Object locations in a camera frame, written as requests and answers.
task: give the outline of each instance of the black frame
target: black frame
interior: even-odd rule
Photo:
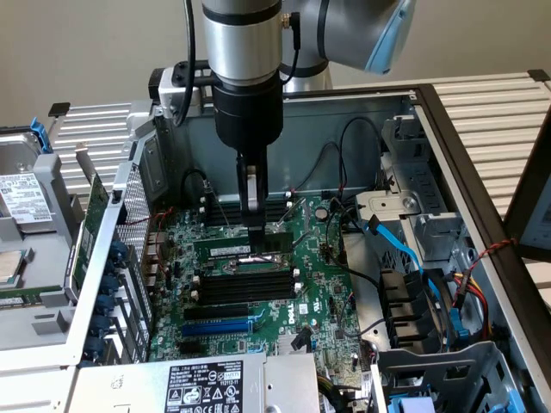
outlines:
[[[484,245],[488,248],[493,243],[509,238],[490,195],[431,84],[295,92],[286,94],[285,98],[322,98],[409,90],[414,91],[418,99],[412,104],[420,105],[424,110]],[[543,376],[551,388],[551,313],[543,302],[521,256],[512,246],[496,250],[490,255],[490,259],[513,311],[517,314]]]
[[[530,153],[523,175],[513,195],[505,216],[507,232],[519,242],[526,230],[529,219],[540,199],[545,185],[551,176],[551,107],[543,121],[542,129]],[[551,250],[525,244],[517,246],[521,256],[537,261],[551,262]]]

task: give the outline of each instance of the robotic arm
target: robotic arm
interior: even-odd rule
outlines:
[[[202,0],[216,132],[237,151],[251,245],[263,241],[267,147],[283,128],[280,71],[284,78],[312,77],[334,61],[387,73],[405,43],[414,6],[415,0]],[[284,30],[289,14],[283,11],[300,13],[298,58],[297,33],[291,39]]]

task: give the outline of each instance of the warning label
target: warning label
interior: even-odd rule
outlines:
[[[224,361],[170,368],[165,413],[240,413],[243,362]]]
[[[34,174],[0,176],[0,195],[17,224],[52,220]]]

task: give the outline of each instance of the gray wall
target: gray wall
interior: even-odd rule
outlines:
[[[204,59],[199,0],[194,4]],[[333,81],[551,72],[550,22],[548,0],[418,0],[390,75],[334,65]],[[53,102],[146,98],[152,69],[185,56],[182,0],[0,0],[0,125],[25,124],[36,114],[44,120]]]

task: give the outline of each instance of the blue pcie slot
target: blue pcie slot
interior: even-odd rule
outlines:
[[[248,333],[252,331],[252,320],[238,318],[208,323],[184,324],[182,336],[206,336],[209,334]]]

